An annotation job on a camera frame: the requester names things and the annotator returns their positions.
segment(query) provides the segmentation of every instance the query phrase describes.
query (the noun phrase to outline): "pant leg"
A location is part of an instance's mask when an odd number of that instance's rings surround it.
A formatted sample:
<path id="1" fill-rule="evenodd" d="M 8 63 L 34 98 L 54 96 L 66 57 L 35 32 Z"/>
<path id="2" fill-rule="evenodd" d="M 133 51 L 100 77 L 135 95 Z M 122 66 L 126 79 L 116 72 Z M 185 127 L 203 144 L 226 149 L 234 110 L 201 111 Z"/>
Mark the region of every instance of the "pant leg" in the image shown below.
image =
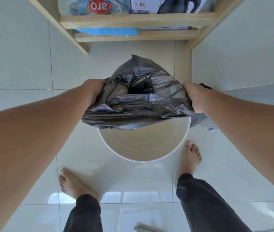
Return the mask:
<path id="1" fill-rule="evenodd" d="M 182 174 L 178 179 L 180 199 L 192 232 L 251 232 L 235 211 L 207 182 Z"/>
<path id="2" fill-rule="evenodd" d="M 77 198 L 76 207 L 70 212 L 63 232 L 102 232 L 100 205 L 91 195 Z"/>

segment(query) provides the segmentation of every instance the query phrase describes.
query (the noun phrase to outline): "bare foot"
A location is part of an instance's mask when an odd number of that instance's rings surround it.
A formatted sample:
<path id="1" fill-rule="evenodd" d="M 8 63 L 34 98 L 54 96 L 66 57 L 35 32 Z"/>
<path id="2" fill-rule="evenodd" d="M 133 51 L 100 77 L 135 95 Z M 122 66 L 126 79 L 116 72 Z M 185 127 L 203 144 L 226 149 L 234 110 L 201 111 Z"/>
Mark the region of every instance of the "bare foot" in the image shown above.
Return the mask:
<path id="1" fill-rule="evenodd" d="M 59 175 L 59 183 L 63 193 L 77 199 L 80 195 L 89 194 L 100 202 L 100 196 L 86 187 L 75 175 L 69 170 L 62 169 Z"/>
<path id="2" fill-rule="evenodd" d="M 193 175 L 201 160 L 202 158 L 198 147 L 190 141 L 187 141 L 184 146 L 178 177 L 184 173 Z"/>

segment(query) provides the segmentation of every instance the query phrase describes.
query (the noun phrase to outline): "kettle image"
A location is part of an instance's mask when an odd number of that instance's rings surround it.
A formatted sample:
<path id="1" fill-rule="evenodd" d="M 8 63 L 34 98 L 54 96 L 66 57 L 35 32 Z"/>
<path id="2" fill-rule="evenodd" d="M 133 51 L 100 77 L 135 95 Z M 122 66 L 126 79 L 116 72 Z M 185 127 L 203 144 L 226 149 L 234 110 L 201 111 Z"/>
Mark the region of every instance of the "kettle image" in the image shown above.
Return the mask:
<path id="1" fill-rule="evenodd" d="M 195 13 L 201 5 L 201 0 L 165 0 L 158 9 L 157 14 L 186 13 L 190 1 L 194 3 L 190 13 Z"/>

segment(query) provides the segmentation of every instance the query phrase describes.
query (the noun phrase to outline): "hand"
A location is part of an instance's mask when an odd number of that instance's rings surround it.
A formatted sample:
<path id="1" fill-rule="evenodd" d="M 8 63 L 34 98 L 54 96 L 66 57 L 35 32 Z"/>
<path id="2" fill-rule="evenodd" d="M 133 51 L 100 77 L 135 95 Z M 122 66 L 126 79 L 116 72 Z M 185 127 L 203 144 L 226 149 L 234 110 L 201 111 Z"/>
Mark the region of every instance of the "hand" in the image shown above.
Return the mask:
<path id="1" fill-rule="evenodd" d="M 187 95 L 192 101 L 192 106 L 194 111 L 196 113 L 203 113 L 202 104 L 203 104 L 203 99 L 205 97 L 204 95 L 211 90 L 206 89 L 199 84 L 191 83 L 188 81 L 183 83 L 183 87 L 185 88 Z"/>
<path id="2" fill-rule="evenodd" d="M 95 104 L 97 96 L 100 94 L 101 90 L 107 81 L 101 79 L 88 79 L 83 83 L 83 87 L 91 98 L 91 105 Z"/>

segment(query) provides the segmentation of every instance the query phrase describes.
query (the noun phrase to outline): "leg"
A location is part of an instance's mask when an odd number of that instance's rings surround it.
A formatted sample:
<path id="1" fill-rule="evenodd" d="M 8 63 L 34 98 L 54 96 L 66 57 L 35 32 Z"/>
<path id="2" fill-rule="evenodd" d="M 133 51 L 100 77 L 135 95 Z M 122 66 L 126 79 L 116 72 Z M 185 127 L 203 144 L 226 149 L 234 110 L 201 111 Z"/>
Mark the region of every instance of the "leg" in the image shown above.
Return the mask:
<path id="1" fill-rule="evenodd" d="M 99 195 L 67 169 L 61 171 L 59 183 L 65 194 L 76 199 L 76 207 L 69 214 L 64 232 L 102 232 Z"/>
<path id="2" fill-rule="evenodd" d="M 201 162 L 196 145 L 185 144 L 176 195 L 192 232 L 249 232 L 235 211 L 207 182 L 193 178 Z"/>

